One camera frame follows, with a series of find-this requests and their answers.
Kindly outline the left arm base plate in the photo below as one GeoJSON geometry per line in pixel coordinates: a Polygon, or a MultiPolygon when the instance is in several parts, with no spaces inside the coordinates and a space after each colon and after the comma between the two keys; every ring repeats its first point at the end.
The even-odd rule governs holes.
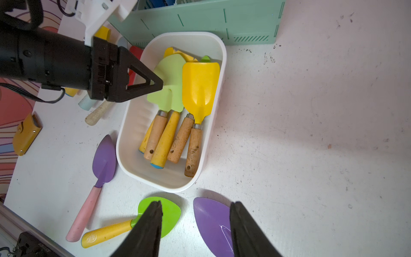
{"type": "Polygon", "coordinates": [[[1,247],[1,254],[3,252],[7,257],[60,257],[29,232],[19,235],[17,245],[12,250],[1,247]]]}

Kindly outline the purple trowel pink handle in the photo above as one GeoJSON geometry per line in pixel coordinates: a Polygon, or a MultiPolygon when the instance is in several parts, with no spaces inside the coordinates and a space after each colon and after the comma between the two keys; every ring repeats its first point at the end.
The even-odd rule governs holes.
{"type": "Polygon", "coordinates": [[[230,208],[208,198],[195,198],[194,216],[199,233],[216,257],[233,257],[230,208]]]}
{"type": "Polygon", "coordinates": [[[111,182],[115,175],[116,165],[117,158],[115,145],[111,136],[108,134],[98,145],[93,159],[92,170],[97,181],[92,187],[90,194],[66,235],[66,240],[68,242],[77,242],[80,240],[82,233],[91,218],[103,185],[111,182]]]}

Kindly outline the green scoop yellow handle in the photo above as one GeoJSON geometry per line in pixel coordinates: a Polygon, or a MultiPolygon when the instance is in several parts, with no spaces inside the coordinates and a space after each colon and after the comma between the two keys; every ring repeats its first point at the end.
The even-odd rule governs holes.
{"type": "Polygon", "coordinates": [[[174,202],[162,198],[162,197],[148,197],[143,199],[138,205],[138,215],[132,219],[118,224],[113,224],[100,229],[89,231],[85,233],[81,239],[81,246],[83,248],[89,248],[100,244],[102,242],[108,241],[118,235],[128,232],[134,228],[142,214],[148,208],[151,202],[160,201],[162,204],[162,230],[161,238],[168,235],[172,229],[176,226],[179,218],[181,216],[181,208],[174,202]]]}

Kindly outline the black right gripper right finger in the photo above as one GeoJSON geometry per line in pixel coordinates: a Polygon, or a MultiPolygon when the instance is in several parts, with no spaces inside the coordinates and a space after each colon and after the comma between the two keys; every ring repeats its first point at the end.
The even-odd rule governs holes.
{"type": "Polygon", "coordinates": [[[230,205],[230,226],[235,257],[281,256],[240,201],[230,205]]]}

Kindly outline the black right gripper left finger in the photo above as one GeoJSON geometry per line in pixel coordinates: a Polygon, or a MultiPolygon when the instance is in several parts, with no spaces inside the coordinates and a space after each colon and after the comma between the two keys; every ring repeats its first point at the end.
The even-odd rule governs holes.
{"type": "Polygon", "coordinates": [[[161,202],[150,203],[137,224],[111,257],[158,257],[162,217],[161,202]]]}

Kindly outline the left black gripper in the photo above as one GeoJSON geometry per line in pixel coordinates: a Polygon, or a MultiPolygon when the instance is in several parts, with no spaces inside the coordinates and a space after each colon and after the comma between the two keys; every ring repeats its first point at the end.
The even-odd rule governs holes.
{"type": "Polygon", "coordinates": [[[163,81],[125,47],[94,37],[88,95],[93,100],[126,102],[160,91],[163,81]]]}

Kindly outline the yellow shovel wooden handle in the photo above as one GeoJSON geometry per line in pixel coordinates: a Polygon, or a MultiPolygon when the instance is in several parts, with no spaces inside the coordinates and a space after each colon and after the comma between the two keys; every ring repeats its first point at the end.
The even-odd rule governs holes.
{"type": "Polygon", "coordinates": [[[215,62],[189,62],[183,66],[183,105],[194,117],[185,164],[187,177],[194,177],[199,168],[202,122],[212,112],[219,74],[220,66],[215,62]]]}

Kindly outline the light green trowel wooden handle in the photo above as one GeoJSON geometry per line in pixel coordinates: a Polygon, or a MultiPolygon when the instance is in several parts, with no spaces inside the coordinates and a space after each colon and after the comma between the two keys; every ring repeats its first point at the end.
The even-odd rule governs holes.
{"type": "Polygon", "coordinates": [[[168,112],[181,112],[182,102],[182,71],[186,63],[180,54],[172,54],[163,58],[154,68],[154,73],[163,81],[160,91],[150,93],[147,100],[158,105],[158,112],[153,120],[153,126],[147,141],[144,158],[151,160],[167,124],[168,112]]]}

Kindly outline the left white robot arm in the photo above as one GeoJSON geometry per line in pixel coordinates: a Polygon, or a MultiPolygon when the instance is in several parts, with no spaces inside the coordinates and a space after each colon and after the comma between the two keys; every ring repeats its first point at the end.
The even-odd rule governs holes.
{"type": "Polygon", "coordinates": [[[91,99],[125,102],[160,91],[163,80],[129,50],[94,37],[90,46],[49,32],[40,1],[1,2],[1,77],[46,90],[85,90],[91,99]]]}

